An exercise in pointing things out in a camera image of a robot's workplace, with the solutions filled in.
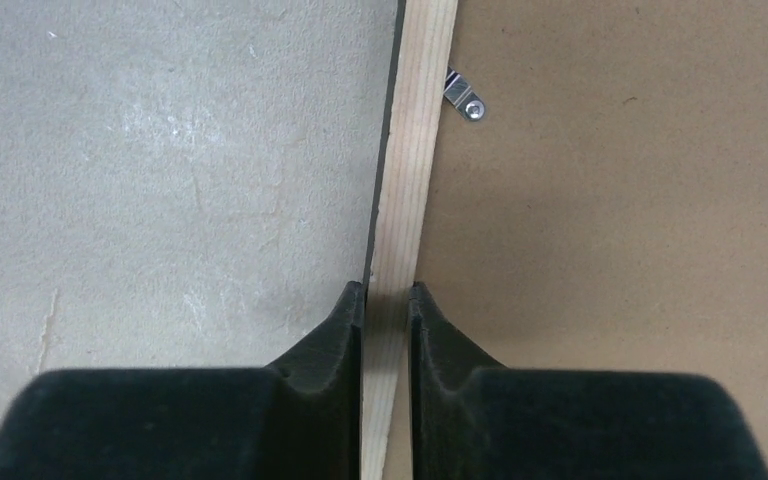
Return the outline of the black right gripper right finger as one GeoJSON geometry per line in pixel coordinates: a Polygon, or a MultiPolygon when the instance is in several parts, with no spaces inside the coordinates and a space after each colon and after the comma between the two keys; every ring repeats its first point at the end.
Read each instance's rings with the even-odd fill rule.
{"type": "Polygon", "coordinates": [[[417,479],[767,479],[736,402],[700,375],[515,369],[409,298],[417,479]]]}

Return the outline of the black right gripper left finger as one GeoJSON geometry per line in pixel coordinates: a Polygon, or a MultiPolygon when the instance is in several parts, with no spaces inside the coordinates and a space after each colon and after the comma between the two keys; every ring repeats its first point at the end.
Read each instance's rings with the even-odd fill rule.
{"type": "Polygon", "coordinates": [[[73,369],[0,425],[0,479],[356,479],[366,292],[260,367],[73,369]]]}

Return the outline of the brown frame backing board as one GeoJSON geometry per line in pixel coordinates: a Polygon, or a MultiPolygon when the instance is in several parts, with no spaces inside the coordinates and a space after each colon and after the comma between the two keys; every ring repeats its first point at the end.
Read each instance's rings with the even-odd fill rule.
{"type": "Polygon", "coordinates": [[[768,1],[463,1],[417,277],[517,367],[686,371],[768,463],[768,1]]]}

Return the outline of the black wooden picture frame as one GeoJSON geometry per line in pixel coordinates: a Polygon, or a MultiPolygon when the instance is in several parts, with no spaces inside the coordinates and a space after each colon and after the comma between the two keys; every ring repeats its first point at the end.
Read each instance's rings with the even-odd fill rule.
{"type": "Polygon", "coordinates": [[[401,1],[371,221],[360,476],[383,475],[458,4],[401,1]]]}

